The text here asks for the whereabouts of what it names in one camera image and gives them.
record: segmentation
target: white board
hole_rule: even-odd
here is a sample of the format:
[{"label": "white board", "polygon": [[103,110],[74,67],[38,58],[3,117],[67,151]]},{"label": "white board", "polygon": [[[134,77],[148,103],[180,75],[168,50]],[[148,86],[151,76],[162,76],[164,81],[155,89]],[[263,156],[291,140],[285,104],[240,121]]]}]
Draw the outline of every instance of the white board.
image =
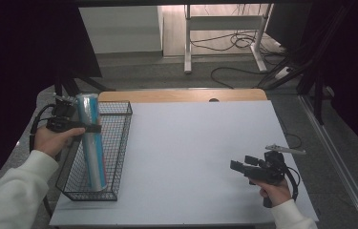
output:
[{"label": "white board", "polygon": [[[117,202],[61,195],[51,225],[177,226],[271,222],[259,188],[229,168],[287,147],[270,101],[134,103]],[[288,167],[298,168],[289,154]],[[317,220],[304,183],[297,205]]]}]

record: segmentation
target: gray floor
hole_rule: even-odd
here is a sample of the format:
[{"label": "gray floor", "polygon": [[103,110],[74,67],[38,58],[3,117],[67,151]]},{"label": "gray floor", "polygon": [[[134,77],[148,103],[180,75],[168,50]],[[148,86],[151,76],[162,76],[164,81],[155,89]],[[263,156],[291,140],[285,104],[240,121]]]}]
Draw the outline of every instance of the gray floor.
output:
[{"label": "gray floor", "polygon": [[[99,56],[99,64],[103,73],[97,81],[118,90],[134,89],[172,89],[172,88],[222,88],[223,86],[210,79],[210,73],[217,67],[234,67],[255,72],[256,65],[251,56],[201,57],[194,59],[192,74],[183,72],[182,58],[161,58],[159,56],[110,57]],[[261,75],[237,73],[222,70],[216,74],[220,80],[236,87],[251,88],[261,79]],[[267,96],[283,125],[284,132],[297,135],[302,145],[298,149],[308,152],[307,156],[294,156],[304,179],[309,197],[319,217],[319,228],[358,228],[358,212],[348,195],[344,184],[328,159],[324,146],[309,122],[300,99],[295,94],[298,79],[288,82],[282,87],[268,91]],[[78,81],[85,92],[98,92],[93,87]],[[37,110],[51,102],[53,88],[42,92],[37,98]],[[358,137],[341,120],[331,108],[330,100],[324,101],[324,122],[343,160],[358,182]],[[10,167],[20,165],[28,156],[28,132],[20,139],[3,172]],[[300,142],[297,137],[286,135],[290,147]],[[48,194],[51,206],[54,207],[59,192],[54,188],[54,175],[50,181]],[[49,217],[41,206],[33,228],[51,228]],[[257,228],[275,228],[273,224],[258,225]]]}]

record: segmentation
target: wire basket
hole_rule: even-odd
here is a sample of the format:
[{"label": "wire basket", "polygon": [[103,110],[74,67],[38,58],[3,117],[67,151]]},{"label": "wire basket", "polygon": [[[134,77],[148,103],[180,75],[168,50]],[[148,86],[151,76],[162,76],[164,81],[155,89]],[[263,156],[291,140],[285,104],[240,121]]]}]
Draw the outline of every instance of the wire basket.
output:
[{"label": "wire basket", "polygon": [[69,151],[56,187],[73,201],[117,201],[125,150],[131,124],[130,102],[98,103],[107,187],[99,192],[88,186],[88,175],[80,142],[77,151]]}]

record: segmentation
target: cylindrical container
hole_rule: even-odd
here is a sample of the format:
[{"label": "cylindrical container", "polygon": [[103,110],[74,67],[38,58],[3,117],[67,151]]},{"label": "cylindrical container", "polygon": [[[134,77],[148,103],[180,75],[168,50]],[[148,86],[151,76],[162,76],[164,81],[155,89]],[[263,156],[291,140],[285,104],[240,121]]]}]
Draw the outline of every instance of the cylindrical container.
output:
[{"label": "cylindrical container", "polygon": [[[100,124],[97,98],[97,94],[76,96],[81,122],[87,125]],[[85,133],[82,143],[87,165],[88,185],[92,191],[101,191],[107,187],[101,133]]]}]

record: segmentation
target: hand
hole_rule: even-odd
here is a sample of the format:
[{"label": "hand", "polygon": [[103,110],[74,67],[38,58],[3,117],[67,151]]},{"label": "hand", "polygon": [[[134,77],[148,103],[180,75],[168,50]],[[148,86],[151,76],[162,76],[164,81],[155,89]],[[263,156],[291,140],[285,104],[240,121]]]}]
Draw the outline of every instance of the hand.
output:
[{"label": "hand", "polygon": [[65,146],[69,137],[82,135],[85,131],[84,128],[73,128],[63,133],[55,133],[42,126],[36,132],[33,148],[51,157],[55,157]]},{"label": "hand", "polygon": [[260,190],[260,195],[264,198],[270,198],[273,203],[273,207],[278,206],[291,199],[291,194],[289,193],[288,183],[285,179],[280,182],[278,186],[267,184],[264,181],[256,180],[250,178],[250,181],[259,185],[262,189]]}]

